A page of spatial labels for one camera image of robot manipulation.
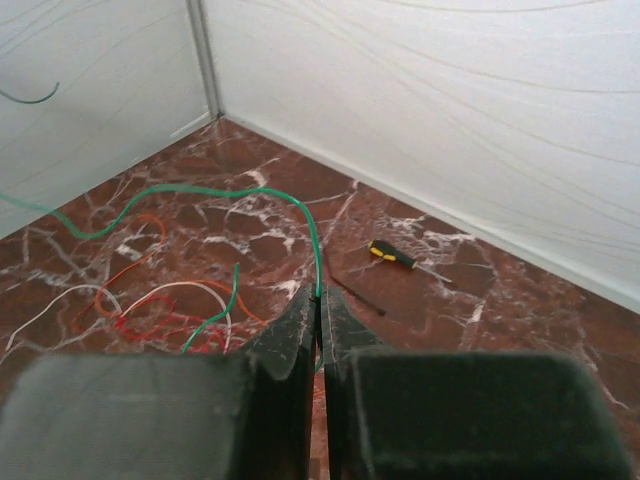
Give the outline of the black zip tie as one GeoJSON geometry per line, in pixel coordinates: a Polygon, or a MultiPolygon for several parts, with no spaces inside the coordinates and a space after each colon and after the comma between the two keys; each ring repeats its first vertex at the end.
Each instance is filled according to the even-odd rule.
{"type": "Polygon", "coordinates": [[[330,259],[327,259],[326,263],[327,263],[328,276],[336,285],[338,285],[348,294],[353,296],[358,302],[369,307],[371,310],[375,311],[378,316],[383,317],[386,315],[386,311],[383,308],[380,308],[379,306],[374,304],[372,301],[368,300],[367,298],[362,296],[360,293],[352,289],[350,286],[346,285],[338,277],[336,277],[332,271],[330,259]]]}

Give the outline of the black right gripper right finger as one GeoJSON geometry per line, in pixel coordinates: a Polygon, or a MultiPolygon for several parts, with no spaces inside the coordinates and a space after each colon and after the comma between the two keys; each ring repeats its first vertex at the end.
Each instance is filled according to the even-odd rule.
{"type": "Polygon", "coordinates": [[[402,351],[327,287],[319,308],[334,479],[629,479],[598,384],[536,351],[402,351]]]}

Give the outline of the yellow black screwdriver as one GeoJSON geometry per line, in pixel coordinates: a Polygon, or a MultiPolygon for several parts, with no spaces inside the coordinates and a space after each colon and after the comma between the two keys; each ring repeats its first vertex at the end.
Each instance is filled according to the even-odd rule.
{"type": "Polygon", "coordinates": [[[395,247],[391,243],[386,242],[384,240],[380,240],[380,239],[371,240],[368,245],[368,250],[371,254],[381,258],[384,261],[397,263],[410,270],[420,270],[425,273],[428,273],[429,275],[432,275],[433,277],[443,282],[450,283],[450,284],[453,283],[451,279],[437,273],[435,270],[418,262],[416,259],[414,259],[410,255],[404,253],[403,251],[399,250],[397,247],[395,247]]]}

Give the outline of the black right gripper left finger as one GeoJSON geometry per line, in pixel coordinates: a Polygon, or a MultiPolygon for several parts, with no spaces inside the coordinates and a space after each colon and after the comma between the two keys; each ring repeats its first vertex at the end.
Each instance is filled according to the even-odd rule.
{"type": "Polygon", "coordinates": [[[305,479],[316,298],[229,354],[56,354],[1,408],[5,479],[305,479]]]}

